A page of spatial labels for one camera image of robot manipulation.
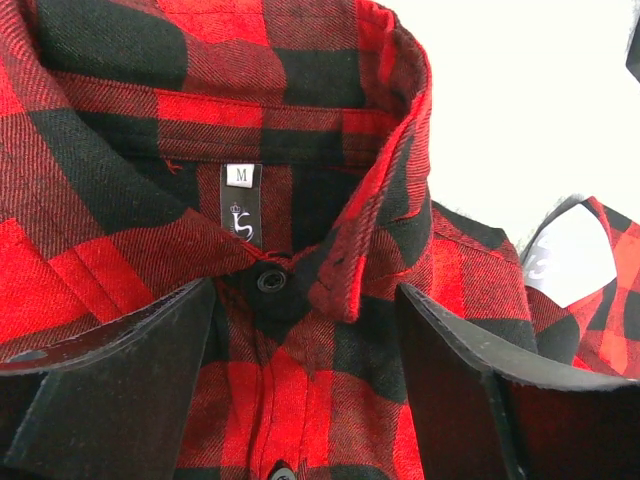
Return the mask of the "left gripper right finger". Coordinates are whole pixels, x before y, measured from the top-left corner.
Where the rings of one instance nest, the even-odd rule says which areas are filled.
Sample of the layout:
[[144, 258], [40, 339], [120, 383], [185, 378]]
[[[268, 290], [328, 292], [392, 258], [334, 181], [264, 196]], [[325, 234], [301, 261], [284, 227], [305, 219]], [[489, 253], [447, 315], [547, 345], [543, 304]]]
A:
[[635, 479], [639, 384], [579, 370], [395, 293], [398, 338], [429, 479]]

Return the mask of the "red black plaid shirt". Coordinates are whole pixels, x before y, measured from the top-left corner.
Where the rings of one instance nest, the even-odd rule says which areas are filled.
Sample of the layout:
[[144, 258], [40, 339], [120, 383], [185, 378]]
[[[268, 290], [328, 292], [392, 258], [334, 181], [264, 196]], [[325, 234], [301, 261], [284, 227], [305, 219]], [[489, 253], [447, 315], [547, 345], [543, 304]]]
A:
[[170, 479], [429, 479], [408, 284], [639, 384], [639, 227], [594, 198], [542, 253], [431, 199], [428, 57], [372, 1], [5, 1], [1, 357], [200, 280], [216, 294]]

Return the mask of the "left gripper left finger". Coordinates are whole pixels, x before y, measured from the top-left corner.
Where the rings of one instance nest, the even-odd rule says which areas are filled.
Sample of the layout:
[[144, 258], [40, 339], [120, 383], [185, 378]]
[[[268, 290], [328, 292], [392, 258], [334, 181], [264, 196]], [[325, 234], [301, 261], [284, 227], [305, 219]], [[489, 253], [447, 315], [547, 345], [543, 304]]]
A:
[[215, 300], [200, 279], [3, 361], [2, 478], [172, 478]]

